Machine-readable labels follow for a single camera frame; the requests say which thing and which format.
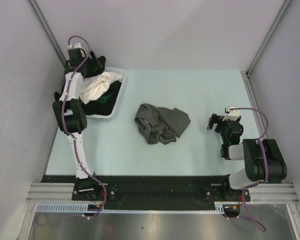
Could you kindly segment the white plastic laundry bin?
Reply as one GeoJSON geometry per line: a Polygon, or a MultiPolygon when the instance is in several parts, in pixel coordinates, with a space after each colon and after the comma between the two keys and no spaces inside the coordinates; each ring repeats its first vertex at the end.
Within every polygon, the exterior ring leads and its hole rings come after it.
{"type": "Polygon", "coordinates": [[[83,105],[84,113],[95,119],[110,119],[114,116],[115,112],[119,108],[122,100],[125,85],[127,83],[128,73],[126,70],[117,67],[105,67],[106,72],[114,72],[119,75],[123,75],[122,80],[118,80],[121,84],[114,82],[114,87],[111,86],[105,93],[105,97],[101,97],[104,101],[95,100],[86,105],[83,105]]]}

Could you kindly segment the white t shirt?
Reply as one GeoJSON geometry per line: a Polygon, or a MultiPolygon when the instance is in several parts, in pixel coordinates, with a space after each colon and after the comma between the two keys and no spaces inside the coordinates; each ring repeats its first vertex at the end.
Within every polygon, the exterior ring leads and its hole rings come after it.
{"type": "Polygon", "coordinates": [[[109,90],[110,85],[116,81],[122,80],[123,75],[115,72],[103,72],[97,76],[88,77],[84,80],[80,88],[80,99],[86,105],[90,101],[96,101],[106,91],[109,90]]]}

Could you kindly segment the black t shirt pile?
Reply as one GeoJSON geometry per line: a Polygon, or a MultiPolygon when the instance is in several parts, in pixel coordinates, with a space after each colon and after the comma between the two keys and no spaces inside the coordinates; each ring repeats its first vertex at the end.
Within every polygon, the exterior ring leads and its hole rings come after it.
{"type": "Polygon", "coordinates": [[[127,73],[120,68],[105,66],[104,56],[73,54],[66,61],[63,93],[54,94],[52,104],[56,118],[72,107],[93,118],[109,118],[115,111],[117,98],[127,73]]]}

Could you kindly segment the dark grey t shirt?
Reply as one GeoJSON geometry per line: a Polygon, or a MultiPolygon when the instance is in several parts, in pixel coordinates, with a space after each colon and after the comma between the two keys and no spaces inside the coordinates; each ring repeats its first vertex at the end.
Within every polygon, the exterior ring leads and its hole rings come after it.
{"type": "Polygon", "coordinates": [[[157,107],[148,103],[139,106],[134,122],[149,145],[175,143],[190,125],[189,115],[178,108],[157,107]]]}

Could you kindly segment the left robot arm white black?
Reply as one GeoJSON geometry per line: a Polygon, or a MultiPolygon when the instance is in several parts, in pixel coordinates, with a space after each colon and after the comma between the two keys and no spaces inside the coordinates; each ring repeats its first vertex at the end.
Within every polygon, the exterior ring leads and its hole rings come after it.
{"type": "Polygon", "coordinates": [[[83,193],[88,199],[100,196],[101,188],[93,179],[94,168],[88,163],[83,141],[83,131],[88,126],[87,116],[80,102],[80,91],[89,72],[89,55],[79,46],[68,46],[69,60],[66,62],[65,84],[58,100],[52,104],[59,129],[69,140],[75,161],[74,193],[83,193]]]}

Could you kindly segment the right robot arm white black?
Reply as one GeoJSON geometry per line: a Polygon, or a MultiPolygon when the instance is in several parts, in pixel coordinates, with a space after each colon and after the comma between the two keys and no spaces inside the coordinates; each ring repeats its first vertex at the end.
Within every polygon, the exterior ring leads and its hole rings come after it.
{"type": "Polygon", "coordinates": [[[244,168],[228,176],[228,183],[220,188],[221,196],[232,201],[239,190],[267,182],[278,182],[287,176],[287,165],[275,139],[241,139],[244,126],[241,116],[227,116],[213,113],[207,129],[220,134],[222,144],[220,156],[228,161],[243,161],[244,168]]]}

